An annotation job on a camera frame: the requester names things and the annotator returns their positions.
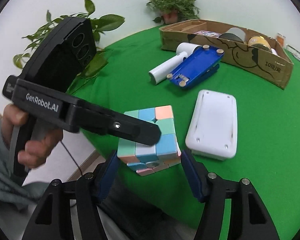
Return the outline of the person's left hand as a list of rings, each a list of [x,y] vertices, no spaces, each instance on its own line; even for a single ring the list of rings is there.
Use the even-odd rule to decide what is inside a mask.
[[[23,139],[23,147],[18,152],[18,162],[29,168],[38,168],[46,163],[56,145],[63,139],[59,128],[47,130],[41,137],[33,137],[36,121],[28,121],[28,113],[14,104],[6,105],[1,118],[1,132],[7,148],[17,149],[14,128],[18,127],[18,139]]]

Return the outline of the grey sleeve forearm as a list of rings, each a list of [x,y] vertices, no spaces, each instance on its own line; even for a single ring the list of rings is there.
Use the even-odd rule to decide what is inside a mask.
[[[48,183],[35,181],[23,185],[25,178],[19,178],[7,168],[9,149],[3,136],[0,121],[0,202],[14,205],[18,210],[37,204],[48,187]]]

